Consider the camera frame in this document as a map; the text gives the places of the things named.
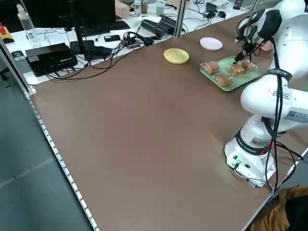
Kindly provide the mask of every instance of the plastic bottle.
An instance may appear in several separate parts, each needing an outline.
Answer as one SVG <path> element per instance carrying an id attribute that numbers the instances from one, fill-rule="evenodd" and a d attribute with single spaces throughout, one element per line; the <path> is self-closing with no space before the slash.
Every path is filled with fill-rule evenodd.
<path id="1" fill-rule="evenodd" d="M 140 16 L 141 15 L 141 0 L 135 0 L 134 2 L 134 8 L 135 8 L 135 15 Z"/>
<path id="2" fill-rule="evenodd" d="M 161 16 L 164 14 L 165 9 L 165 1 L 164 0 L 157 0 L 156 1 L 156 15 Z"/>
<path id="3" fill-rule="evenodd" d="M 28 41 L 30 42 L 33 48 L 41 47 L 39 36 L 37 34 L 36 29 L 33 26 L 29 14 L 25 12 L 24 8 L 20 4 L 17 5 L 17 10 L 18 10 L 17 16 L 26 32 Z"/>

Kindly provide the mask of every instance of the phone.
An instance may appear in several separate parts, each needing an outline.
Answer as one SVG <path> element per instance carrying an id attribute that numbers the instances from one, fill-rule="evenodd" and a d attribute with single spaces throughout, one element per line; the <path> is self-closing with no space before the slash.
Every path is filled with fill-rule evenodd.
<path id="1" fill-rule="evenodd" d="M 113 42 L 113 41 L 120 41 L 121 37 L 119 35 L 110 35 L 104 37 L 105 42 Z"/>

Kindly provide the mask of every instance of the brown jacket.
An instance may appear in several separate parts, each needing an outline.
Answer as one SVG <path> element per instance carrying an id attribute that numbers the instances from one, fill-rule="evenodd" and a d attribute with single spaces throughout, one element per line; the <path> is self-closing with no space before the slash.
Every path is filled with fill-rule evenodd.
<path id="1" fill-rule="evenodd" d="M 295 186 L 279 190 L 279 202 L 274 204 L 265 215 L 257 218 L 250 231 L 285 231 L 290 227 L 284 205 L 287 200 L 308 195 L 308 187 Z"/>

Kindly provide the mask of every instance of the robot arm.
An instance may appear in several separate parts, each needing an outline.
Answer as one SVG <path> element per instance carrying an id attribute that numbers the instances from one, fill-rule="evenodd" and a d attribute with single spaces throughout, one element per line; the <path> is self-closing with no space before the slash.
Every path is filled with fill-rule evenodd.
<path id="1" fill-rule="evenodd" d="M 275 58 L 270 70 L 258 81 L 248 85 L 241 96 L 243 108 L 254 115 L 226 144 L 227 164 L 255 187 L 265 184 L 276 171 L 274 159 L 269 152 L 273 136 L 308 126 L 308 92 L 288 88 L 290 80 L 308 75 L 308 14 L 298 15 L 279 28 L 276 38 L 276 54 L 279 66 L 287 73 L 282 77 L 282 114 L 277 134 L 272 135 L 277 105 L 278 81 Z"/>
<path id="2" fill-rule="evenodd" d="M 292 75 L 292 80 L 306 77 L 308 74 L 308 64 L 305 59 L 308 53 L 307 20 L 308 14 L 299 15 L 289 20 L 285 29 L 281 30 L 281 37 L 276 43 L 280 67 Z M 282 118 L 307 124 L 308 92 L 288 88 L 288 81 L 291 79 L 282 78 Z M 277 76 L 264 75 L 260 80 L 244 89 L 241 96 L 242 106 L 255 115 L 274 119 L 276 91 Z"/>
<path id="3" fill-rule="evenodd" d="M 244 40 L 244 45 L 235 58 L 235 63 L 269 38 L 278 39 L 286 23 L 291 18 L 304 14 L 305 8 L 304 0 L 283 0 L 273 8 L 258 11 L 244 18 L 236 28 L 239 36 L 235 42 Z"/>

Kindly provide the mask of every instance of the green tray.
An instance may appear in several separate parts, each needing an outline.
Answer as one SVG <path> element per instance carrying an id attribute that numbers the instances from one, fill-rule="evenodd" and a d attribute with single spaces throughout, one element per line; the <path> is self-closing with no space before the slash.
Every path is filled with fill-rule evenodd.
<path id="1" fill-rule="evenodd" d="M 232 90 L 240 87 L 241 85 L 244 85 L 245 83 L 248 83 L 248 82 L 250 82 L 250 81 L 252 81 L 252 80 L 261 76 L 261 72 L 257 69 L 257 70 L 254 70 L 254 71 L 250 71 L 249 73 L 245 73 L 243 75 L 239 75 L 237 77 L 234 77 L 232 83 L 230 85 L 226 86 L 226 87 L 220 86 L 217 83 L 215 77 L 218 74 L 222 74 L 222 73 L 229 74 L 228 66 L 233 64 L 234 58 L 235 58 L 235 56 L 230 56 L 228 58 L 225 58 L 223 60 L 218 61 L 217 63 L 219 64 L 220 69 L 219 69 L 218 73 L 215 73 L 213 75 L 210 75 L 203 68 L 201 68 L 200 71 L 203 75 L 208 77 L 213 83 L 215 83 L 218 87 L 220 87 L 224 91 L 232 91 Z"/>

